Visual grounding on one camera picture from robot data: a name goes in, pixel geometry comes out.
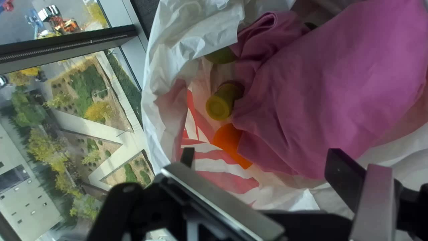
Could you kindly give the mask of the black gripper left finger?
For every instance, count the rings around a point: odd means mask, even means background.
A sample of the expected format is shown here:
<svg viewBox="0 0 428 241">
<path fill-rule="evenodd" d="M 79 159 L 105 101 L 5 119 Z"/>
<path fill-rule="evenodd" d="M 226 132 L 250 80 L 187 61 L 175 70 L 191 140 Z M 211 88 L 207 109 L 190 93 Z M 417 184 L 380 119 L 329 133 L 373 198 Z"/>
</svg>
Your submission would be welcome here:
<svg viewBox="0 0 428 241">
<path fill-rule="evenodd" d="M 283 236 L 279 223 L 192 169 L 192 155 L 194 149 L 186 148 L 182 161 L 160 169 L 160 186 L 182 206 L 191 241 L 202 235 L 200 226 L 219 239 L 279 241 Z"/>
</svg>

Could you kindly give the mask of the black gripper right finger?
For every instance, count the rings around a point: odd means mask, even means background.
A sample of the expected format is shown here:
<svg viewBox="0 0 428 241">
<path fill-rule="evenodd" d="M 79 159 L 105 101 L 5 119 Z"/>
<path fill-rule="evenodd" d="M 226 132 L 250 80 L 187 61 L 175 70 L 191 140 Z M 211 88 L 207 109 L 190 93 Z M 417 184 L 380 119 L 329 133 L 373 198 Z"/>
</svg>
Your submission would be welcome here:
<svg viewBox="0 0 428 241">
<path fill-rule="evenodd" d="M 327 151 L 325 179 L 354 212 L 350 241 L 393 241 L 394 180 L 389 167 L 361 167 L 343 151 Z"/>
</svg>

